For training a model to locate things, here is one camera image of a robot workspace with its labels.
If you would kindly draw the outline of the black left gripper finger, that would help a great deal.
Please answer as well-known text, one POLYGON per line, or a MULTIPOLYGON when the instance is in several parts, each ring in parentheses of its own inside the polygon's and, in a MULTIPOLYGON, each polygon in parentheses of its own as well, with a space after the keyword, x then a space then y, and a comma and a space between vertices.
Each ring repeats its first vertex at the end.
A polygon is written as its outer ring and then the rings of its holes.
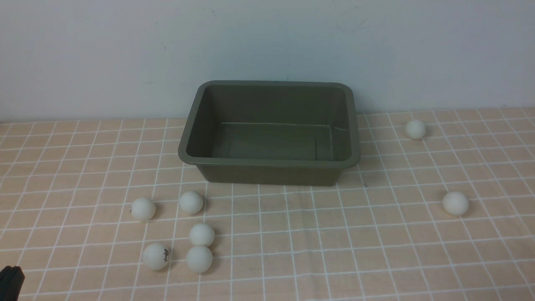
POLYGON ((17 301, 24 280, 21 267, 6 265, 0 273, 0 300, 17 301))

